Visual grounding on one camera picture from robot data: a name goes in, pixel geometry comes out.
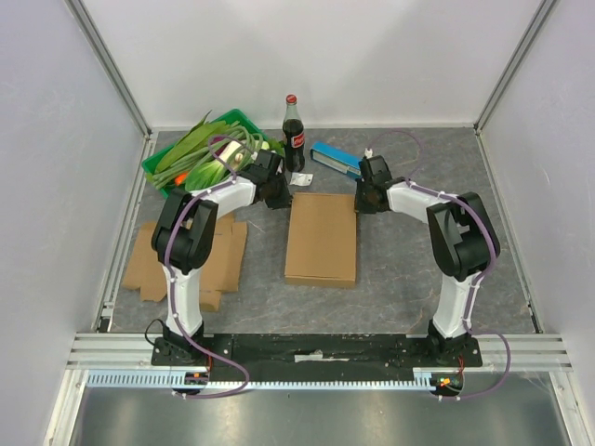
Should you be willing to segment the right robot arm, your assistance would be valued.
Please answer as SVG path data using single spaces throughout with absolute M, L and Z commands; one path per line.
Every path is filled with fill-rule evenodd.
M 425 350 L 432 363 L 447 365 L 470 338 L 476 296 L 500 252 L 483 201 L 475 192 L 449 194 L 404 177 L 394 178 L 385 159 L 370 150 L 364 153 L 359 167 L 356 212 L 371 215 L 391 211 L 428 226 L 434 261 L 443 278 Z

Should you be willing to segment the large cardboard box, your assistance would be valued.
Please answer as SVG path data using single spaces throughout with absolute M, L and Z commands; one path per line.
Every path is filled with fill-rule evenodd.
M 356 285 L 357 219 L 353 195 L 294 195 L 284 277 L 291 285 L 347 289 Z

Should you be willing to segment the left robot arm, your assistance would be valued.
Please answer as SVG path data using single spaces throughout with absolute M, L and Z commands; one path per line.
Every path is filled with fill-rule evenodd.
M 169 193 L 152 235 L 152 249 L 167 282 L 168 313 L 164 339 L 172 355 L 184 365 L 194 365 L 204 355 L 198 338 L 204 330 L 199 308 L 200 277 L 210 256 L 220 217 L 254 203 L 270 209 L 291 206 L 292 196 L 282 171 L 284 158 L 260 151 L 256 160 L 215 186 Z

